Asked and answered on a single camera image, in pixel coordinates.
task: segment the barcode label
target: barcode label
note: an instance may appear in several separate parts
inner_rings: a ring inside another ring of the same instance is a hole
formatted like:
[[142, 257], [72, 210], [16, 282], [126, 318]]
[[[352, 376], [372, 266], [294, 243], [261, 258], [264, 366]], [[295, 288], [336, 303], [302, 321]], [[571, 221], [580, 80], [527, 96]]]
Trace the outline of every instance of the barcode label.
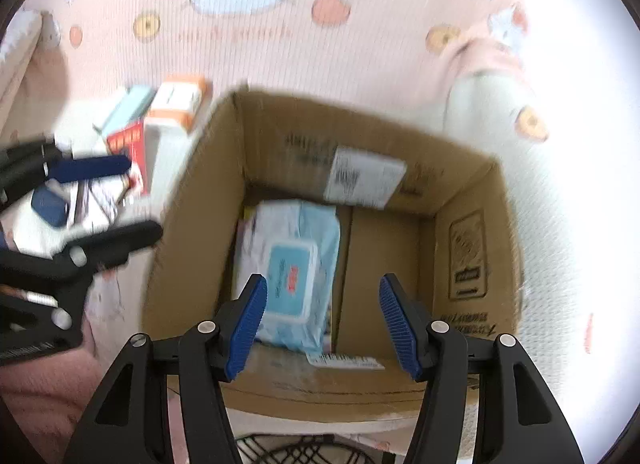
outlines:
[[405, 173], [404, 161], [338, 147], [324, 189], [324, 199], [383, 209]]
[[374, 358], [339, 356], [338, 354], [307, 354], [309, 364], [318, 368], [339, 368], [341, 370], [384, 370], [385, 367]]

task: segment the screw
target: screw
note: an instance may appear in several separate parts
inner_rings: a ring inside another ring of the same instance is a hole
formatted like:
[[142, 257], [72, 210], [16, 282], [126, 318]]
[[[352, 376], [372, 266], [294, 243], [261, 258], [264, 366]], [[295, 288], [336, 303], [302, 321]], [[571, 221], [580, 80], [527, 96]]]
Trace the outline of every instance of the screw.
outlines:
[[216, 329], [216, 324], [212, 321], [203, 321], [198, 325], [198, 332], [202, 334], [210, 334]]
[[502, 343], [505, 347], [514, 347], [516, 346], [516, 338], [514, 338], [510, 334], [503, 334], [500, 336], [500, 343]]
[[73, 320], [69, 313], [61, 308], [54, 309], [51, 312], [51, 321], [53, 325], [58, 327], [60, 330], [69, 330], [71, 325], [73, 324]]
[[134, 334], [131, 336], [129, 343], [131, 343], [136, 348], [141, 347], [146, 343], [146, 336], [144, 334]]
[[69, 250], [69, 256], [71, 261], [76, 264], [76, 267], [84, 267], [86, 265], [86, 254], [82, 250], [82, 247], [72, 247]]
[[439, 334], [449, 332], [449, 325], [447, 325], [444, 321], [434, 321], [431, 324], [431, 328]]

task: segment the cardboard box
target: cardboard box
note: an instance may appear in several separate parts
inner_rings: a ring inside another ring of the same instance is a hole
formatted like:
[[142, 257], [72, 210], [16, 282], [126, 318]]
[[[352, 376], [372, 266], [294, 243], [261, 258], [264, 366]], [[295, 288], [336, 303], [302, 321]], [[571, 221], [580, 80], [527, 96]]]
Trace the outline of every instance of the cardboard box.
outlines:
[[378, 306], [386, 272], [464, 333], [516, 330], [518, 249], [494, 158], [373, 115], [244, 90], [215, 109], [175, 193], [150, 271], [144, 331], [166, 338], [209, 318], [229, 296], [236, 222], [255, 199], [248, 189], [323, 201], [338, 147], [407, 166], [384, 210], [338, 207], [335, 346], [385, 369], [316, 368], [304, 354], [256, 343], [244, 372], [224, 386], [229, 408], [318, 422], [417, 415], [424, 384], [399, 368]]

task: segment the pillow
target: pillow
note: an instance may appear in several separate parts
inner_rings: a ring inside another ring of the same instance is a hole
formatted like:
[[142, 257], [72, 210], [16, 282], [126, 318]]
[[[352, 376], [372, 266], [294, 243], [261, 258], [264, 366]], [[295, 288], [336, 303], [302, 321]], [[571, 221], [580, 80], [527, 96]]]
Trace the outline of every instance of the pillow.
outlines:
[[20, 10], [9, 23], [0, 44], [0, 131], [9, 116], [41, 28], [39, 12]]

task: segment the wet wipes package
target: wet wipes package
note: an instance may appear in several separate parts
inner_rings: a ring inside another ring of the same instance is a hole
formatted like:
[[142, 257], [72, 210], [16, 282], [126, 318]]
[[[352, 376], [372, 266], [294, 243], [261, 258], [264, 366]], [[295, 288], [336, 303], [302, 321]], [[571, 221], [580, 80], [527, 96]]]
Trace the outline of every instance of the wet wipes package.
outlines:
[[267, 307], [257, 338], [319, 354], [340, 242], [335, 208], [298, 200], [266, 201], [245, 219], [234, 295], [254, 272], [267, 279]]

